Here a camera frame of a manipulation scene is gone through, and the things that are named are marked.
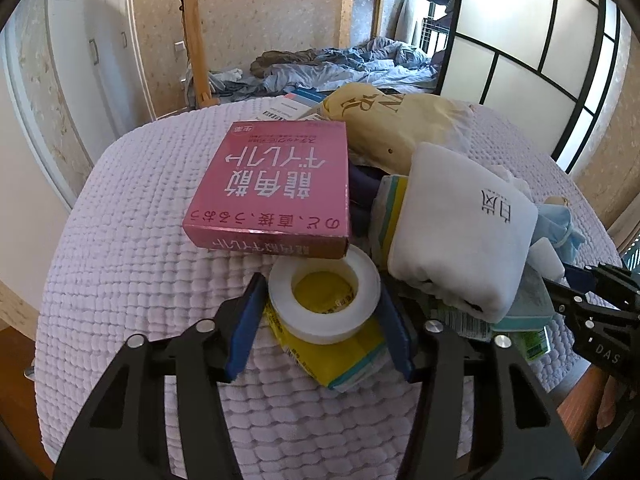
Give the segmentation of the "person right hand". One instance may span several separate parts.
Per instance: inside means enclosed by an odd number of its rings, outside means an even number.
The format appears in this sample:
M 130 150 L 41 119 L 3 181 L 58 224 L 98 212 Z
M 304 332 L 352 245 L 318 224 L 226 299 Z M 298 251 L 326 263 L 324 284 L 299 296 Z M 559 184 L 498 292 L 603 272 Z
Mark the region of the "person right hand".
M 614 422 L 617 401 L 624 392 L 625 386 L 610 376 L 605 383 L 600 408 L 598 409 L 597 428 L 599 430 L 608 428 Z

